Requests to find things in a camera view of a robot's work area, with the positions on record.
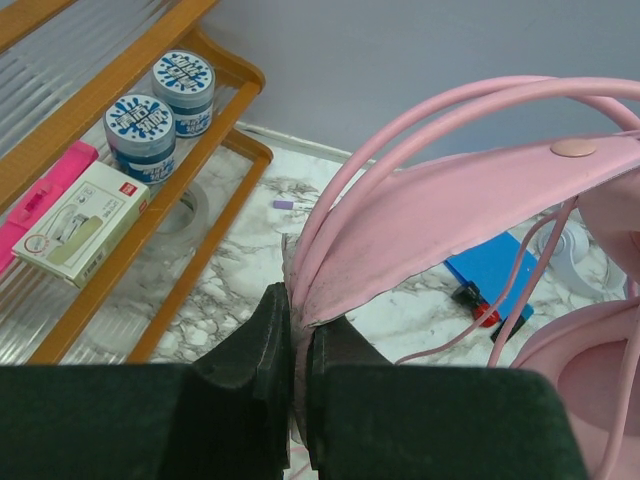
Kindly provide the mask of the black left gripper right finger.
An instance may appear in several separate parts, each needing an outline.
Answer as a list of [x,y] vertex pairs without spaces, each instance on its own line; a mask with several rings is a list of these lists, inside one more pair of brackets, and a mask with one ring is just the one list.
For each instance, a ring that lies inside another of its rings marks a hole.
[[584,479],[564,406],[542,376],[395,366],[347,320],[307,355],[307,443],[323,479]]

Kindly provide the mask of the pink cat-ear headphones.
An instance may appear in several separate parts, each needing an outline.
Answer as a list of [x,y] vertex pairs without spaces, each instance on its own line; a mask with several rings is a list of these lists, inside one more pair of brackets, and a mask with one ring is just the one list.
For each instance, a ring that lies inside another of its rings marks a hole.
[[[567,97],[619,126],[405,168],[450,132],[506,108]],[[296,356],[318,327],[407,278],[520,222],[551,224],[556,243],[573,210],[622,270],[628,297],[567,314],[535,333],[515,365],[543,374],[570,404],[569,417],[596,479],[635,479],[639,438],[630,430],[639,368],[639,120],[626,79],[499,77],[417,105],[370,138],[332,178],[285,267]]]

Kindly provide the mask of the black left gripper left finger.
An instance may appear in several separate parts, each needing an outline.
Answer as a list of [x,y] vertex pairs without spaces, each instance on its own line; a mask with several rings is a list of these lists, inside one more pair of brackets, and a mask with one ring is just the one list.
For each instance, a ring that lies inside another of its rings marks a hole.
[[279,479],[289,465],[289,305],[192,363],[1,371],[5,479]]

